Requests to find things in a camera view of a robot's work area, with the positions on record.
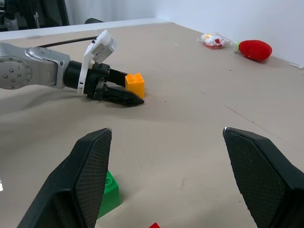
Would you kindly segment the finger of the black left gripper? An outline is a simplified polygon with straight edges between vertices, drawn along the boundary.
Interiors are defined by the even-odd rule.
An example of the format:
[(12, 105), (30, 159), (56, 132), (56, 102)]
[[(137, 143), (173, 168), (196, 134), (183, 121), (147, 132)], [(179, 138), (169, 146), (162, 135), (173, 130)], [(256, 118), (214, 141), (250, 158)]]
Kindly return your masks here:
[(104, 101), (123, 106), (137, 106), (144, 104), (144, 100), (133, 92), (106, 87), (104, 89)]
[(127, 73), (110, 69), (108, 81), (119, 86), (125, 87), (125, 77)]

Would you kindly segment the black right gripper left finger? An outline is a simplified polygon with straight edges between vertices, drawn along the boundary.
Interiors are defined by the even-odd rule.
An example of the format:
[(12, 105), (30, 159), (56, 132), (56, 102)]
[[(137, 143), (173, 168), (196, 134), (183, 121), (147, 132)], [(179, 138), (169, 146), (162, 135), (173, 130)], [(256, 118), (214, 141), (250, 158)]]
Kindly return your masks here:
[(80, 138), (49, 174), (17, 228), (95, 228), (111, 140), (110, 128)]

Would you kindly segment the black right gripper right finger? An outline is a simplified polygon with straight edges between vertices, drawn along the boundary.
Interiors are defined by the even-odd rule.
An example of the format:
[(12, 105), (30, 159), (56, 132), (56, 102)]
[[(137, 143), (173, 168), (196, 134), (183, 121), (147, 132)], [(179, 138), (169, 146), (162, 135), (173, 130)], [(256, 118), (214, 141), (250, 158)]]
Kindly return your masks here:
[(237, 187), (258, 228), (304, 228), (304, 173), (268, 139), (225, 127)]

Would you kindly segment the orange toy brick cube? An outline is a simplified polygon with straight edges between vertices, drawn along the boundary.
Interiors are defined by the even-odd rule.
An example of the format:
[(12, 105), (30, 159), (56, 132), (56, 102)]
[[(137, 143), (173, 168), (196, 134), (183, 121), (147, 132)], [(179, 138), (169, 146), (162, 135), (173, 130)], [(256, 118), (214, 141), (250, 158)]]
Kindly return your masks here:
[(142, 75), (140, 73), (127, 74), (125, 76), (125, 89), (144, 99), (145, 82)]

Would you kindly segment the green toy brick cube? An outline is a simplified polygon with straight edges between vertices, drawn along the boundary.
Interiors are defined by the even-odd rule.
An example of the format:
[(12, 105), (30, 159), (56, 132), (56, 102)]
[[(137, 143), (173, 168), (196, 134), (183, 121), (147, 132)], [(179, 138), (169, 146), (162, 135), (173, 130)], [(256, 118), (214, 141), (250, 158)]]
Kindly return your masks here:
[(105, 214), (120, 206), (121, 203), (122, 201), (119, 192), (119, 185), (114, 179), (111, 172), (108, 170), (106, 175), (104, 194), (97, 218), (101, 218)]

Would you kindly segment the dark background furniture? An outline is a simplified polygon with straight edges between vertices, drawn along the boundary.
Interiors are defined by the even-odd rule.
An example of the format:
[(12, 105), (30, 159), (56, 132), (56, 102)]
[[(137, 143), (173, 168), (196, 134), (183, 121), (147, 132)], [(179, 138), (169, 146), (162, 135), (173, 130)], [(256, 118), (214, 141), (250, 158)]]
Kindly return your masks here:
[(65, 0), (0, 0), (0, 32), (69, 25)]

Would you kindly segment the clear plastic bag with toy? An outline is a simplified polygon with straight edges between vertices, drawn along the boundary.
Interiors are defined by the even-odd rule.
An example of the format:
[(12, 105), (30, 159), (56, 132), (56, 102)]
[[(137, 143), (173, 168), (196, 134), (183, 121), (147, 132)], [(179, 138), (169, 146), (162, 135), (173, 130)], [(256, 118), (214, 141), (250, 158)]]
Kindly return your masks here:
[(198, 42), (204, 47), (215, 50), (235, 46), (235, 43), (219, 33), (202, 33)]

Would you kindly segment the red plush strawberry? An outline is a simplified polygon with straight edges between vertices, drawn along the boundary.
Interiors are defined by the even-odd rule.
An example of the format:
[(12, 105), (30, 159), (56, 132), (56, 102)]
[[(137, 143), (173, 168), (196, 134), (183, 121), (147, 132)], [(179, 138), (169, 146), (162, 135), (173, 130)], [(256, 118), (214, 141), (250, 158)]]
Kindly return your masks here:
[(237, 43), (234, 53), (256, 62), (263, 62), (271, 56), (272, 48), (261, 40), (244, 40)]

